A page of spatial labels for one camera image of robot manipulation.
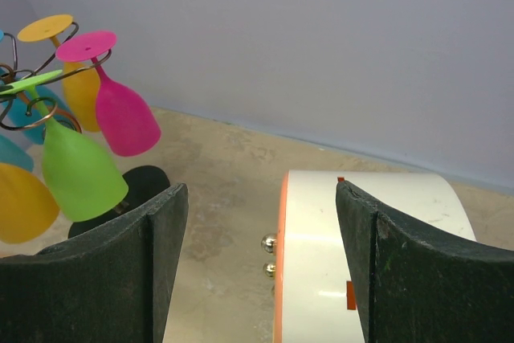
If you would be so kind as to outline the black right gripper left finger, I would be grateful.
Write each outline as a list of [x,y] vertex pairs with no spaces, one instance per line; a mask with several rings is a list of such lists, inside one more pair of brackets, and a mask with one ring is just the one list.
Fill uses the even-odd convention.
[[2,341],[163,341],[188,209],[178,184],[82,235],[2,258]]

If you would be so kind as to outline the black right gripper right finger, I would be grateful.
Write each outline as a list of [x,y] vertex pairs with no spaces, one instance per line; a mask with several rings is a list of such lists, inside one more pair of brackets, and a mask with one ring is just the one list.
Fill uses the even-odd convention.
[[367,342],[510,342],[513,254],[339,182],[341,238]]

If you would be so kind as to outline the green wine glass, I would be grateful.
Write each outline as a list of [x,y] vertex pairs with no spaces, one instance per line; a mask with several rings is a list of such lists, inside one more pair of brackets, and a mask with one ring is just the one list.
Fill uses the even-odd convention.
[[128,184],[105,148],[64,127],[52,113],[45,128],[43,177],[59,211],[83,222],[123,201]]

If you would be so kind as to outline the yellow wine glass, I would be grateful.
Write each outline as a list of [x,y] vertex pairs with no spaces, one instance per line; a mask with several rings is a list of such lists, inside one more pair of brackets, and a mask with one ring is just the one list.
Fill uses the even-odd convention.
[[16,165],[1,164],[1,241],[25,243],[47,231],[59,206],[46,186]]
[[[41,18],[20,30],[17,37],[25,43],[33,43],[50,39],[58,48],[61,43],[57,35],[68,27],[73,31],[64,40],[66,42],[79,30],[79,25],[70,14],[57,14]],[[76,72],[62,80],[63,96],[82,128],[88,132],[99,132],[100,126],[96,120],[96,97],[100,89],[100,77],[95,70]]]

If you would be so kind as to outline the pink wine glass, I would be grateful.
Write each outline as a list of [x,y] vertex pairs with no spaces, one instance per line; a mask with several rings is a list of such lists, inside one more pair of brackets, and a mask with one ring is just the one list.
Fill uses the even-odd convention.
[[57,49],[63,62],[90,59],[100,77],[96,97],[96,121],[111,151],[122,157],[147,152],[161,139],[161,128],[149,105],[140,94],[111,79],[101,67],[98,57],[109,53],[117,42],[112,31],[93,31],[76,35]]

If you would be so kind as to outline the blue wine glass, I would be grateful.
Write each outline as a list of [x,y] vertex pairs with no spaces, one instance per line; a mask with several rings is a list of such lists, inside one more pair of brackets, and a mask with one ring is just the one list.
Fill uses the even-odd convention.
[[[2,86],[4,84],[10,84],[15,80],[19,80],[22,77],[22,74],[20,72],[14,74],[14,71],[18,67],[18,52],[15,38],[12,34],[1,31],[1,41],[6,40],[7,38],[11,40],[13,65],[10,66],[6,63],[1,64]],[[76,129],[74,117],[72,116],[67,105],[61,100],[59,96],[57,96],[50,88],[46,86],[39,86],[38,94],[39,96],[46,96],[54,99],[58,104],[55,119],[63,126],[66,126],[70,129]],[[9,120],[12,122],[14,126],[26,126],[42,118],[41,114],[36,108],[32,109],[31,116],[28,116],[26,114],[27,104],[29,101],[30,100],[27,97],[26,93],[20,93],[18,97],[13,101],[13,104],[6,116],[9,118]],[[44,126],[40,125],[32,129],[23,130],[22,134],[34,144],[42,145],[44,140]]]
[[0,136],[0,162],[15,165],[28,172],[32,172],[34,169],[32,157],[11,139],[3,135]]

